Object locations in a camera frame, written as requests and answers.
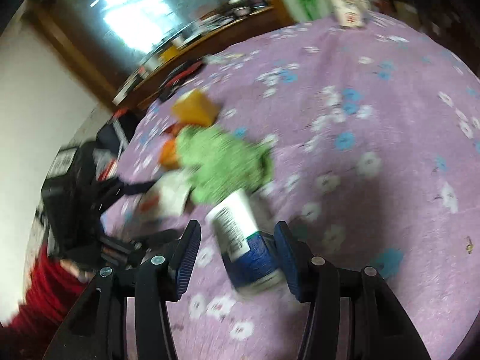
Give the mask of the purple floral tablecloth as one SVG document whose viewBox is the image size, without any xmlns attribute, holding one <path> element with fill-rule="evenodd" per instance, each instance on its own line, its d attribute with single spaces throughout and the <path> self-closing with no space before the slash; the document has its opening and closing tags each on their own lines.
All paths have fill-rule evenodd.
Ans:
<svg viewBox="0 0 480 360">
<path fill-rule="evenodd" d="M 378 269 L 432 359 L 479 312 L 479 78 L 396 19 L 296 24 L 217 55 L 186 90 L 272 150 L 259 192 L 338 267 Z"/>
</svg>

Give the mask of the glass partition panel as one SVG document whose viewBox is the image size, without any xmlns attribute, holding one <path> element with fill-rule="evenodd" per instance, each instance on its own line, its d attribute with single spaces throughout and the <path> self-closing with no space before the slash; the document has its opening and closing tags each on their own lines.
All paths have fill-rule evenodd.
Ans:
<svg viewBox="0 0 480 360">
<path fill-rule="evenodd" d="M 202 15 L 231 0 L 57 0 L 57 14 L 89 38 L 120 70 Z"/>
</svg>

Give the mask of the yellow orange box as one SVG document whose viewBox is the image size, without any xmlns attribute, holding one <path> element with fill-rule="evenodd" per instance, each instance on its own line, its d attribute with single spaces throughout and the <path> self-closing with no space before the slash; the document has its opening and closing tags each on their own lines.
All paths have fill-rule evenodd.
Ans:
<svg viewBox="0 0 480 360">
<path fill-rule="evenodd" d="M 172 113 L 186 125 L 212 126 L 220 113 L 220 107 L 199 89 L 182 94 L 172 105 Z"/>
</svg>

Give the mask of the green knitted cloth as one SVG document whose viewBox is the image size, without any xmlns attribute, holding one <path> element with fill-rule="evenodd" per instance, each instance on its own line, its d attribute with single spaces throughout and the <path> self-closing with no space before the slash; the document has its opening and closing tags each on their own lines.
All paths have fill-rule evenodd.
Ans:
<svg viewBox="0 0 480 360">
<path fill-rule="evenodd" d="M 181 167 L 191 171 L 191 200 L 215 205 L 243 189 L 255 192 L 273 178 L 271 150 L 217 126 L 182 128 L 176 137 Z"/>
</svg>

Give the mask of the black red tool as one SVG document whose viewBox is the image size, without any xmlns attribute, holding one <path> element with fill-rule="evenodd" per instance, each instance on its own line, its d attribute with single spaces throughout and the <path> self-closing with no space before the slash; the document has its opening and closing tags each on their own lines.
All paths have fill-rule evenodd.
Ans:
<svg viewBox="0 0 480 360">
<path fill-rule="evenodd" d="M 206 66 L 202 58 L 188 60 L 174 68 L 159 86 L 157 99 L 166 102 L 189 79 L 196 77 Z"/>
</svg>

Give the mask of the white paper bag wrapper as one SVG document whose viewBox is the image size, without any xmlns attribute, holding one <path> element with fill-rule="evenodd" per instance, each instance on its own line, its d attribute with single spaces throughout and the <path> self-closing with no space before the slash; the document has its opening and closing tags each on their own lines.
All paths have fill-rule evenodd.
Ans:
<svg viewBox="0 0 480 360">
<path fill-rule="evenodd" d="M 153 221 L 181 216 L 191 193 L 192 174 L 187 169 L 164 173 L 139 201 L 137 213 L 140 218 Z"/>
</svg>

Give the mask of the blue white small box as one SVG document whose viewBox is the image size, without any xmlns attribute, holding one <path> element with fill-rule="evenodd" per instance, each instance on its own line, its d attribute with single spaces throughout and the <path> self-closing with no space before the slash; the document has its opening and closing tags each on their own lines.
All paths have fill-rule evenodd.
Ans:
<svg viewBox="0 0 480 360">
<path fill-rule="evenodd" d="M 282 281 L 272 235 L 262 232 L 244 190 L 231 193 L 206 216 L 233 288 L 252 297 Z"/>
</svg>

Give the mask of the orange small box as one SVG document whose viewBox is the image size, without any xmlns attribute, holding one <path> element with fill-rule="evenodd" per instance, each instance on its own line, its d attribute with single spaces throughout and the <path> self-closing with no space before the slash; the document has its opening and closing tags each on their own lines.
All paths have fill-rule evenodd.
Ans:
<svg viewBox="0 0 480 360">
<path fill-rule="evenodd" d="M 175 170 L 180 168 L 178 156 L 176 153 L 176 140 L 171 138 L 165 141 L 159 157 L 159 164 L 167 170 Z"/>
</svg>

